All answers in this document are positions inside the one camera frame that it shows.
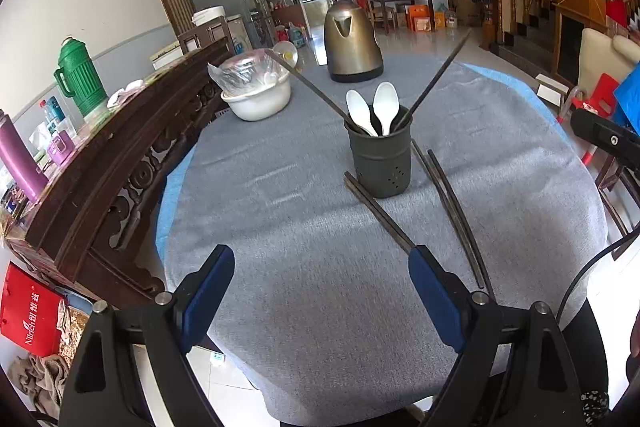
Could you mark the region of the carved dark wooden sideboard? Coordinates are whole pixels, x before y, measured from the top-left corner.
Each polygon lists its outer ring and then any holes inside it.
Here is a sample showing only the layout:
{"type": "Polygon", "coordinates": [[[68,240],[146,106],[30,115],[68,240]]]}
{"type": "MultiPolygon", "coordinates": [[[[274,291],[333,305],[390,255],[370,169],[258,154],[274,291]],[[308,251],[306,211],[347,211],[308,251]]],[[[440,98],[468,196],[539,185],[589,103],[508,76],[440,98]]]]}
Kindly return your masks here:
{"type": "Polygon", "coordinates": [[[164,283],[136,263],[171,173],[224,108],[207,67],[232,55],[222,38],[192,51],[89,133],[6,241],[44,279],[116,308],[164,283]]]}

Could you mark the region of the dark wooden chopstick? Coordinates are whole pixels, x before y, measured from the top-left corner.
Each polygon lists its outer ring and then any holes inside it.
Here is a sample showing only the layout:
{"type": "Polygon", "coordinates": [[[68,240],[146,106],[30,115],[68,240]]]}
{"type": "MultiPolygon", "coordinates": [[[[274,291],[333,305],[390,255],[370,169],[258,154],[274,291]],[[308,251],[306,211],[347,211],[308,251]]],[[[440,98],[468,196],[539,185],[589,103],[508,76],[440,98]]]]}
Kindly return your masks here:
{"type": "Polygon", "coordinates": [[[349,191],[355,195],[356,199],[365,205],[375,220],[382,225],[387,234],[406,254],[416,247],[409,236],[401,230],[395,220],[381,207],[381,205],[369,194],[369,192],[358,182],[358,180],[348,171],[344,172],[344,183],[349,191]]]}

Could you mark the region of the black wooden chopstick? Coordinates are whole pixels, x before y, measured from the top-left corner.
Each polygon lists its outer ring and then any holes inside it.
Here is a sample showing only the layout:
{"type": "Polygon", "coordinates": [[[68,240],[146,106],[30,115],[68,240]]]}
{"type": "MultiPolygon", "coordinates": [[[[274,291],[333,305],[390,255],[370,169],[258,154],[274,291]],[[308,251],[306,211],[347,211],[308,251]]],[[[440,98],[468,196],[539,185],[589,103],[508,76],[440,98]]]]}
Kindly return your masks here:
{"type": "Polygon", "coordinates": [[[490,276],[486,268],[484,258],[482,256],[482,253],[480,252],[480,247],[478,247],[477,245],[477,241],[471,229],[471,225],[469,225],[469,221],[465,217],[465,214],[459,202],[459,199],[457,198],[456,193],[454,193],[454,188],[449,182],[444,169],[442,169],[442,166],[439,164],[439,161],[435,153],[432,150],[428,150],[427,155],[431,159],[431,162],[435,167],[438,179],[442,181],[442,184],[444,184],[444,189],[447,194],[448,200],[450,202],[450,206],[454,208],[454,214],[460,221],[460,225],[463,230],[463,235],[466,241],[469,243],[472,257],[474,258],[474,265],[476,265],[474,272],[480,274],[480,281],[478,282],[478,286],[480,286],[480,288],[485,288],[486,291],[488,292],[488,295],[492,299],[495,299],[496,295],[494,291],[494,286],[492,286],[491,284],[490,276]]]}

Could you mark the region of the bronze electric kettle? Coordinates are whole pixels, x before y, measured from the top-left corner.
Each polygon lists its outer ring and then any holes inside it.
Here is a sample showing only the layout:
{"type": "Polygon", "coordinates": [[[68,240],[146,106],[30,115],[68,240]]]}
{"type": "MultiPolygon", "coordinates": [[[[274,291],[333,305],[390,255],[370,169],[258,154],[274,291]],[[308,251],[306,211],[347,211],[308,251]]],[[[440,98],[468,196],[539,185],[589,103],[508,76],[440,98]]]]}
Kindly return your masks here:
{"type": "Polygon", "coordinates": [[[366,12],[349,0],[334,2],[324,19],[326,66],[339,83],[366,81],[384,72],[383,55],[366,12]]]}

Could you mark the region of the brown wooden chopstick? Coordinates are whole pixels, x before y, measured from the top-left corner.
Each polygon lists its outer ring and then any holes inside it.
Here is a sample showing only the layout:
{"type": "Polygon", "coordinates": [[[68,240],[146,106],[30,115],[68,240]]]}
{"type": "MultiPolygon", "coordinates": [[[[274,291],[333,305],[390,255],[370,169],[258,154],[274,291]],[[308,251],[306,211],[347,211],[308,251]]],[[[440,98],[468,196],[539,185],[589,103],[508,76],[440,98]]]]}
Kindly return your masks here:
{"type": "Polygon", "coordinates": [[[485,281],[482,273],[480,273],[480,265],[478,264],[475,254],[472,251],[472,245],[469,240],[469,236],[464,231],[462,221],[457,213],[457,210],[454,209],[454,202],[452,201],[449,192],[446,189],[444,179],[439,176],[435,165],[432,163],[431,159],[428,159],[427,156],[422,152],[415,139],[411,140],[411,146],[412,151],[416,154],[416,158],[418,158],[418,161],[420,161],[423,170],[426,172],[427,176],[431,179],[434,187],[436,188],[436,192],[440,198],[442,207],[444,207],[447,213],[450,225],[454,228],[461,247],[465,253],[466,260],[468,260],[469,262],[476,285],[480,289],[485,289],[485,281]]]}

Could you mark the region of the thin dark chopstick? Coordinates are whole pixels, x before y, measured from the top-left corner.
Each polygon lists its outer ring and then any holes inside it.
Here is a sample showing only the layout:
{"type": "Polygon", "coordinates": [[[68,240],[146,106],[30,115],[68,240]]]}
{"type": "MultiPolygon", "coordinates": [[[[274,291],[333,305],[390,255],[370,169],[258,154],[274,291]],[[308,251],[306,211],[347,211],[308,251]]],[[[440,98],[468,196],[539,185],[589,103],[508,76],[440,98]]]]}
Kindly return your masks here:
{"type": "Polygon", "coordinates": [[[350,124],[354,129],[356,129],[358,133],[366,135],[367,132],[364,131],[364,129],[362,129],[361,127],[357,126],[353,121],[352,118],[350,118],[350,116],[344,112],[343,109],[341,109],[340,106],[338,106],[333,100],[332,98],[329,97],[329,95],[326,95],[321,89],[319,89],[311,80],[309,80],[308,78],[306,78],[301,72],[299,72],[295,67],[292,67],[290,64],[288,64],[287,61],[285,61],[284,58],[280,57],[279,54],[277,54],[276,52],[273,52],[272,49],[265,49],[265,54],[268,55],[271,60],[277,62],[280,66],[282,66],[287,72],[289,72],[292,76],[294,76],[295,78],[297,78],[301,83],[303,83],[309,90],[311,90],[312,92],[314,92],[315,95],[318,96],[318,98],[321,98],[321,100],[326,103],[327,106],[329,106],[330,109],[334,110],[335,113],[337,113],[338,116],[340,116],[344,122],[346,122],[346,124],[350,124]]]}

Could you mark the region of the dark utensil holder cup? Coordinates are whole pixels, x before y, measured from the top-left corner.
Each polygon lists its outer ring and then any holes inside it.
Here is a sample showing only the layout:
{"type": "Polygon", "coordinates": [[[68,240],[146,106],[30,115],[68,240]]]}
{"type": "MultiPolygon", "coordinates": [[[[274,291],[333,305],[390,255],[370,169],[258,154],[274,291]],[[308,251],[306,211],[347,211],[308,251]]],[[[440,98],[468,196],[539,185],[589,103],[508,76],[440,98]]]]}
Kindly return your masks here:
{"type": "Polygon", "coordinates": [[[401,105],[390,135],[359,133],[345,122],[358,182],[375,198],[389,198],[406,191],[411,179],[411,125],[399,127],[408,108],[401,105]]]}

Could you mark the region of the white ceramic bowl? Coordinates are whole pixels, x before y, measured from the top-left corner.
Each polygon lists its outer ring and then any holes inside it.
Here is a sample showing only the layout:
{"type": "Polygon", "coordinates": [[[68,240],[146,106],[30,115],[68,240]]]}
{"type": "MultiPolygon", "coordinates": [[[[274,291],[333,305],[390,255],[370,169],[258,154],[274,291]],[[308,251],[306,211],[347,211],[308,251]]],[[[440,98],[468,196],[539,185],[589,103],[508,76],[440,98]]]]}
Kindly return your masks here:
{"type": "Polygon", "coordinates": [[[271,86],[241,95],[221,93],[221,100],[227,103],[231,112],[244,121],[260,121],[281,112],[291,100],[291,83],[288,74],[281,76],[271,86]]]}

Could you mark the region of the red paper bag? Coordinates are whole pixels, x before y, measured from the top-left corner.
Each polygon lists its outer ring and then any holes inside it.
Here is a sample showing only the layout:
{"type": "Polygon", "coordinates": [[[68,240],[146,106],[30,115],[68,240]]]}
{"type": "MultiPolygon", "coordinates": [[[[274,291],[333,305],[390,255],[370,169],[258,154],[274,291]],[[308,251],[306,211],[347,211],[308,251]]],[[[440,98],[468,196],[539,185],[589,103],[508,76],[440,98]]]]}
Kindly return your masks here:
{"type": "Polygon", "coordinates": [[[1,294],[1,335],[31,355],[57,355],[58,309],[65,299],[9,263],[1,294]]]}

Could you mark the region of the white plastic spoon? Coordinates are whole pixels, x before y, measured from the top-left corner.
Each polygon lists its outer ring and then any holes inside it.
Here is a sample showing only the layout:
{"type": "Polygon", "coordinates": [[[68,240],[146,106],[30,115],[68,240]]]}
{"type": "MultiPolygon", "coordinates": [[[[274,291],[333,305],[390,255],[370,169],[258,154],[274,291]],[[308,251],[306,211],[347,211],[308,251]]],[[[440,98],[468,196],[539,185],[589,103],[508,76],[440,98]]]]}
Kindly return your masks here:
{"type": "Polygon", "coordinates": [[[369,105],[358,91],[349,90],[346,93],[346,104],[352,122],[368,135],[378,136],[378,132],[372,126],[369,105]]]}
{"type": "Polygon", "coordinates": [[[381,124],[382,135],[389,135],[390,126],[399,112],[399,98],[393,83],[385,81],[378,85],[372,107],[381,124]]]}

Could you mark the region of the small purple cup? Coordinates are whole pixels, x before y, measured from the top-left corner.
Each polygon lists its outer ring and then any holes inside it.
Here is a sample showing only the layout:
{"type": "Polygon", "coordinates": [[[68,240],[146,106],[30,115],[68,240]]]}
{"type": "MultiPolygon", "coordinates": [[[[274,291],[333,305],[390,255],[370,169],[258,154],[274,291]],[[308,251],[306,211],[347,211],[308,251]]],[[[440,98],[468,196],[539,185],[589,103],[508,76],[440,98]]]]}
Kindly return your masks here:
{"type": "Polygon", "coordinates": [[[47,147],[47,154],[55,165],[62,166],[67,158],[75,150],[75,144],[66,130],[62,130],[52,136],[47,147]]]}

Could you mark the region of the grey tablecloth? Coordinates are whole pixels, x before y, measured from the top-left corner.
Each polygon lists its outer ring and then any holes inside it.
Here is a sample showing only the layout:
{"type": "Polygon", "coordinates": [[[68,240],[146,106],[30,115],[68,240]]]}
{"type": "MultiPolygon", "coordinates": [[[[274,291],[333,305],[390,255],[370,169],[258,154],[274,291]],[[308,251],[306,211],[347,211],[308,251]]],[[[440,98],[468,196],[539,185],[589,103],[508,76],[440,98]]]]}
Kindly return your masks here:
{"type": "MultiPolygon", "coordinates": [[[[438,338],[406,254],[356,197],[347,131],[303,83],[277,115],[224,115],[194,146],[176,210],[160,220],[168,288],[215,246],[235,272],[209,337],[292,426],[339,426],[439,391],[438,338]]],[[[452,65],[411,133],[444,169],[499,303],[561,306],[608,236],[589,171],[518,80],[452,65]]]]}

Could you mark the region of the green thermos jug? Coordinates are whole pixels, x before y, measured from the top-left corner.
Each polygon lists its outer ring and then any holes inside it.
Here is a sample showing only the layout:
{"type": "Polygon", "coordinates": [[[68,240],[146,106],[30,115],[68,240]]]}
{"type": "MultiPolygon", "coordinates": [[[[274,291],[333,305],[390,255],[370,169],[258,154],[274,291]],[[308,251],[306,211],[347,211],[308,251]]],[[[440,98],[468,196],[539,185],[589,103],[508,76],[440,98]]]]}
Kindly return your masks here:
{"type": "Polygon", "coordinates": [[[53,77],[58,89],[73,100],[82,117],[106,104],[106,91],[84,42],[72,36],[63,40],[53,77]]]}

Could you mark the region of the purple thermos bottle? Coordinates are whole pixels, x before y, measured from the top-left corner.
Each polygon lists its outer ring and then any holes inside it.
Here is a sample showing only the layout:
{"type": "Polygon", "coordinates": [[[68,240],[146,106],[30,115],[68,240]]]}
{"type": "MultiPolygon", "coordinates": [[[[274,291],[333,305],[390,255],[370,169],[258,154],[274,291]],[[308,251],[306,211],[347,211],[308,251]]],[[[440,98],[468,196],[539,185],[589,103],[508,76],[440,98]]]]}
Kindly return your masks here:
{"type": "Polygon", "coordinates": [[[10,116],[1,112],[0,120],[1,161],[13,180],[31,202],[38,202],[47,186],[48,178],[18,135],[10,116]]]}

